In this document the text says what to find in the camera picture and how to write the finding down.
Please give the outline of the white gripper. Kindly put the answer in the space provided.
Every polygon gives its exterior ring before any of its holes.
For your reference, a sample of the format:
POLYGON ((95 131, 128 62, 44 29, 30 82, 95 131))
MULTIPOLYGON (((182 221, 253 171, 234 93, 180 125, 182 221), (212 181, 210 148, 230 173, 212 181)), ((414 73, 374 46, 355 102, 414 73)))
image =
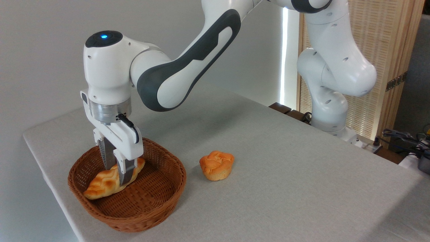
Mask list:
POLYGON ((85 114, 97 130, 93 130, 95 144, 99 147, 103 164, 106 170, 117 164, 120 186, 128 184, 138 166, 137 158, 143 155, 144 145, 140 130, 128 127, 123 121, 106 125, 96 120, 90 114, 90 99, 87 91, 80 92, 84 103, 85 114))

